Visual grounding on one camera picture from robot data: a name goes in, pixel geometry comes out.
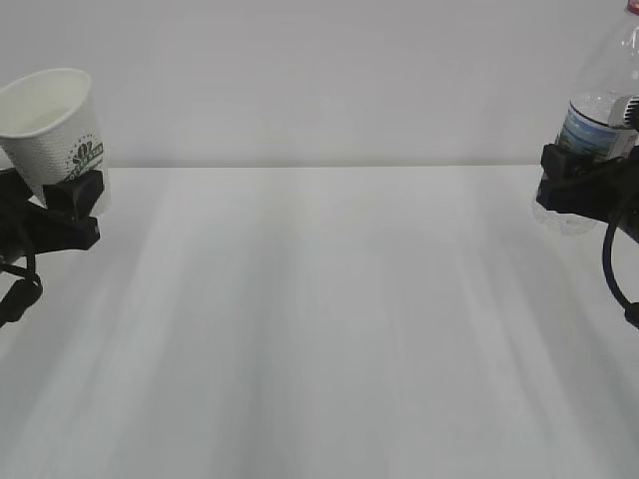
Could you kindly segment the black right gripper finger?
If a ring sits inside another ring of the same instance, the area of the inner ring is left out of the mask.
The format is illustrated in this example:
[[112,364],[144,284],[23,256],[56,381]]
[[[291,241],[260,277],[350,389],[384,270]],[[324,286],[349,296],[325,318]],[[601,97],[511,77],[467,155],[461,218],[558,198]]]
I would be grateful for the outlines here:
[[550,212],[607,223],[617,211],[638,210],[638,149],[601,163],[548,144],[536,201]]

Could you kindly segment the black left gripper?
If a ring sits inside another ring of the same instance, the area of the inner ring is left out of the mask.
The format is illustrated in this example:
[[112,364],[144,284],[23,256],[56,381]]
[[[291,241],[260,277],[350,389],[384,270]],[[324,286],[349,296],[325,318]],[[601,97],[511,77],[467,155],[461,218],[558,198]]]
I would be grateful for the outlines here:
[[29,202],[33,193],[15,169],[2,170],[1,262],[25,257],[27,264],[35,264],[35,251],[89,250],[100,239],[92,209],[104,192],[103,173],[90,170],[74,180],[45,185],[43,208]]

